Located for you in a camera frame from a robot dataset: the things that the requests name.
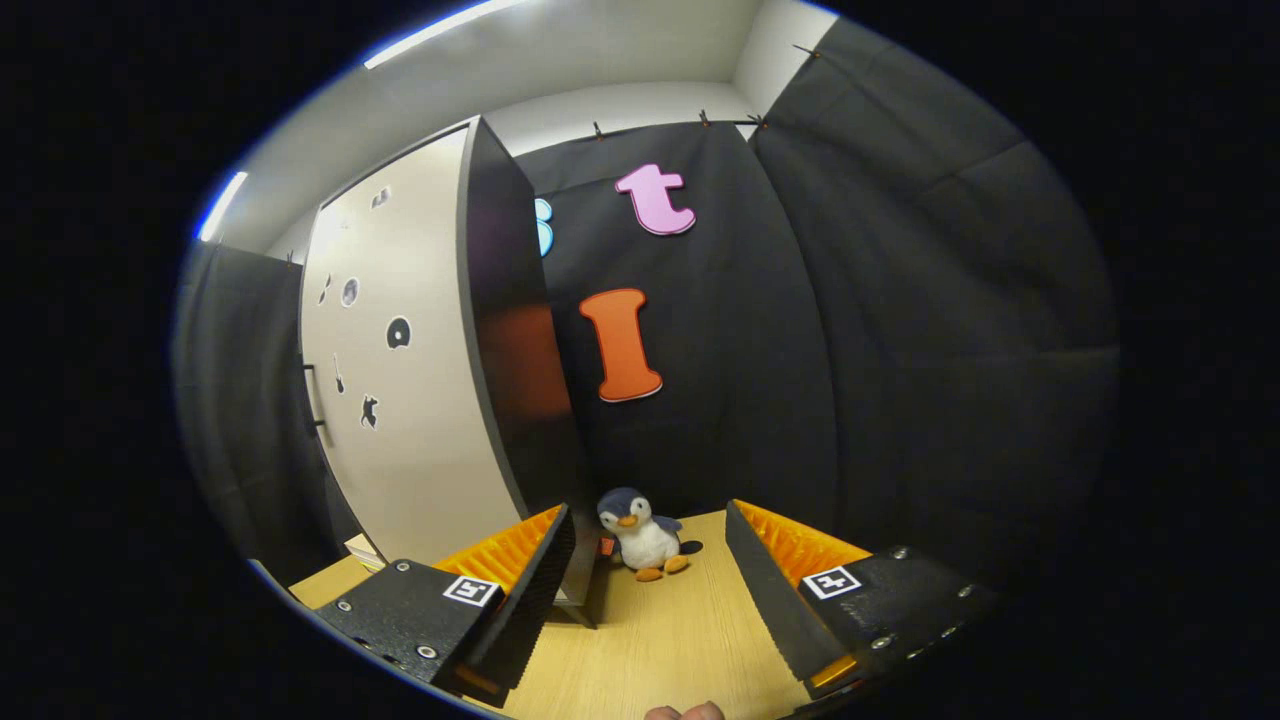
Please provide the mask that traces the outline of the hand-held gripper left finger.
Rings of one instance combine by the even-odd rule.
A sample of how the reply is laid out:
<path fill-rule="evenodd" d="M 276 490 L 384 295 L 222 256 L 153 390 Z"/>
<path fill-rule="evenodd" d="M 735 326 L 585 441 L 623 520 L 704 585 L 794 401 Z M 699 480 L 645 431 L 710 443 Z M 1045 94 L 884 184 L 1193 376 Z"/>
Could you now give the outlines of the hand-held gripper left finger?
<path fill-rule="evenodd" d="M 315 614 L 416 682 L 503 701 L 525 674 L 576 546 L 561 503 L 442 561 L 389 561 Z"/>

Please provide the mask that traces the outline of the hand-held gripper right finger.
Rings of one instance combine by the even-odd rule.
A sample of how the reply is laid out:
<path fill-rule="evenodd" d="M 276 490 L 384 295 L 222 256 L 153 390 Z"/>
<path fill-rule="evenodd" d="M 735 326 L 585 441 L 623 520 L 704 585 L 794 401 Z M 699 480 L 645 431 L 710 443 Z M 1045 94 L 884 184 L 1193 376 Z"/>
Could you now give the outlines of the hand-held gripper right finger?
<path fill-rule="evenodd" d="M 812 696 L 882 685 L 998 602 L 918 550 L 873 553 L 737 498 L 726 505 L 724 538 L 776 648 Z"/>

